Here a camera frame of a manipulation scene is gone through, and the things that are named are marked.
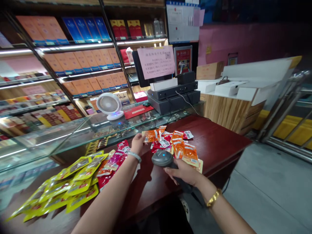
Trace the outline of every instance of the barcode scanner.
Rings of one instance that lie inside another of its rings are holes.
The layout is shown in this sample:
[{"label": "barcode scanner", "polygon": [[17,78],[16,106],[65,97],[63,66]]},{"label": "barcode scanner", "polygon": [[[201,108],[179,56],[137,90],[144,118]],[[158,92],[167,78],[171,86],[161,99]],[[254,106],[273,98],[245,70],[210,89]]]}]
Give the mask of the barcode scanner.
[{"label": "barcode scanner", "polygon": [[[173,169],[179,169],[178,166],[173,161],[173,156],[171,153],[165,150],[159,150],[152,156],[152,162],[156,166],[161,167],[170,167]],[[198,197],[193,192],[193,186],[189,185],[188,183],[184,182],[181,178],[174,177],[174,179],[178,182],[181,186],[183,192],[190,193],[193,198],[203,207],[203,204],[199,201]]]}]

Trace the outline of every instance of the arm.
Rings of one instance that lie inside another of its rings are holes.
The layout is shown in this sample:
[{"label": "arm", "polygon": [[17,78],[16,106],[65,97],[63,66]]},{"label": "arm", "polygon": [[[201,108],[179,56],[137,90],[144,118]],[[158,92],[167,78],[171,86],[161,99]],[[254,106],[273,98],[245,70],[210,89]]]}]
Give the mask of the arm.
[{"label": "arm", "polygon": [[[131,151],[139,154],[144,137],[137,134],[132,140]],[[129,155],[109,183],[95,198],[75,226],[72,234],[111,233],[131,184],[138,160]]]},{"label": "arm", "polygon": [[[175,159],[175,164],[179,169],[165,168],[165,172],[172,179],[179,177],[188,184],[197,187],[205,202],[209,201],[217,190],[214,184],[184,161]],[[222,195],[217,198],[209,210],[225,234],[255,233]]]}]

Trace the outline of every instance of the white fan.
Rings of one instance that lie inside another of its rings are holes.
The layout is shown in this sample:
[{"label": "white fan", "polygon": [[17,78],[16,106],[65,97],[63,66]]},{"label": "white fan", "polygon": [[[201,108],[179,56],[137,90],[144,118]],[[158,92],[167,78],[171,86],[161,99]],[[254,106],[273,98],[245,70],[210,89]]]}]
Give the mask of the white fan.
[{"label": "white fan", "polygon": [[121,101],[112,93],[103,93],[97,99],[97,107],[107,114],[108,120],[116,120],[124,115],[121,110]]}]

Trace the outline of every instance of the glass display case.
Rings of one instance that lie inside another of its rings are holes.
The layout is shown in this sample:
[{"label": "glass display case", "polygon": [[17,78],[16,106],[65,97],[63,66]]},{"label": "glass display case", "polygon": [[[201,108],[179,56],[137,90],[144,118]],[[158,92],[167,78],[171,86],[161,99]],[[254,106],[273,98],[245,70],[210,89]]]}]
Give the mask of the glass display case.
[{"label": "glass display case", "polygon": [[[123,107],[123,111],[143,102]],[[151,110],[130,119],[123,116],[108,121],[104,113],[60,124],[48,129],[35,131],[0,142],[0,194],[11,196],[30,183],[43,171],[58,166],[54,161],[73,163],[87,154],[89,143],[96,143],[96,151],[117,144],[135,134],[166,125],[190,114],[195,110],[202,116],[204,102],[165,115]]]}]

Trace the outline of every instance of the yellow barrier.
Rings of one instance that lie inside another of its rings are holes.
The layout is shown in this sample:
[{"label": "yellow barrier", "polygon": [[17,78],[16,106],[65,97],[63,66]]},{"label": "yellow barrier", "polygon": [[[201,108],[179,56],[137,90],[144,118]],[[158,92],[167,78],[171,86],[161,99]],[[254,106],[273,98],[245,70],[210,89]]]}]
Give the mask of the yellow barrier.
[{"label": "yellow barrier", "polygon": [[[260,130],[264,124],[265,119],[269,115],[269,111],[262,110],[259,117],[253,125],[254,129]],[[300,117],[287,115],[283,122],[278,126],[273,136],[285,139],[285,137],[298,125],[302,120]],[[303,145],[312,136],[312,120],[306,120],[288,139],[289,142]],[[307,146],[308,149],[312,149],[312,142]]]}]

